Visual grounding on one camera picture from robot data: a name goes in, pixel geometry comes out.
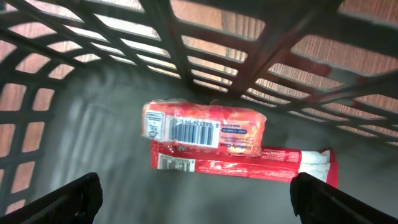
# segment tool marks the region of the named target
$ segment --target orange wrapper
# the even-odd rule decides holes
[[[259,156],[267,118],[257,111],[184,100],[155,100],[142,110],[142,135],[174,146]]]

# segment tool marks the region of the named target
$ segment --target candy package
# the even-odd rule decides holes
[[[261,157],[237,157],[152,141],[150,152],[151,166],[154,169],[174,169],[280,182],[290,182],[298,173],[306,172],[338,187],[338,164],[332,149],[301,151],[263,146]]]
[[[142,135],[174,146],[256,157],[267,118],[254,110],[155,100],[142,110]]]

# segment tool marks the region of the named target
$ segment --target red wrapper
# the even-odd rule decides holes
[[[280,182],[290,182],[299,172],[307,172],[338,187],[338,164],[332,149],[318,152],[263,146],[261,157],[254,158],[152,141],[150,151],[151,166],[154,169],[175,169]]]
[[[142,110],[142,135],[174,146],[256,157],[267,118],[254,110],[155,100]]]

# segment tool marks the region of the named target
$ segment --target black plastic basket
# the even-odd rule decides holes
[[[5,56],[0,61],[0,214],[94,171],[105,182],[102,222],[166,217],[162,208],[175,193],[170,182],[191,177],[149,168],[149,141],[139,137],[141,108],[159,98],[196,103],[219,98],[224,105],[254,108],[269,118],[264,144],[334,147],[343,170],[353,170],[343,180],[359,175],[363,181],[356,165],[373,172],[377,163],[396,156],[398,27],[396,21],[345,10],[349,2],[140,0],[130,7],[99,0],[6,2],[17,10],[0,12],[0,47],[7,51],[0,54]],[[48,12],[45,4],[70,13]],[[394,14],[398,6],[389,4],[375,7],[391,7]],[[189,21],[190,13],[201,12],[219,13],[219,27]],[[122,21],[113,26],[109,17]],[[32,22],[41,24],[30,30],[32,36],[19,32],[27,28],[18,26]],[[41,35],[45,29],[52,32]],[[54,46],[65,41],[80,48],[68,45],[60,52]],[[328,62],[322,49],[308,50],[313,44],[328,48],[328,54],[345,53]],[[365,155],[366,165],[358,162],[359,155]],[[143,165],[136,170],[139,161]],[[396,169],[380,172],[386,177]],[[28,179],[18,180],[24,176]],[[342,183],[343,190],[354,190],[359,180]],[[231,181],[242,185],[241,179]],[[288,194],[283,203],[289,203]],[[353,196],[373,200],[365,192]],[[375,203],[381,210],[394,207]],[[125,210],[130,205],[134,212]]]

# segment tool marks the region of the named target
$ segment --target shopping basket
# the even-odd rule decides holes
[[[282,183],[151,170],[141,109],[164,98],[254,108],[268,117],[267,145],[333,147],[341,189],[372,185],[382,199],[352,195],[396,214],[396,2],[6,2],[1,215],[87,172],[103,183],[98,223],[216,220],[201,214],[218,207],[226,222],[267,220],[289,206]]]

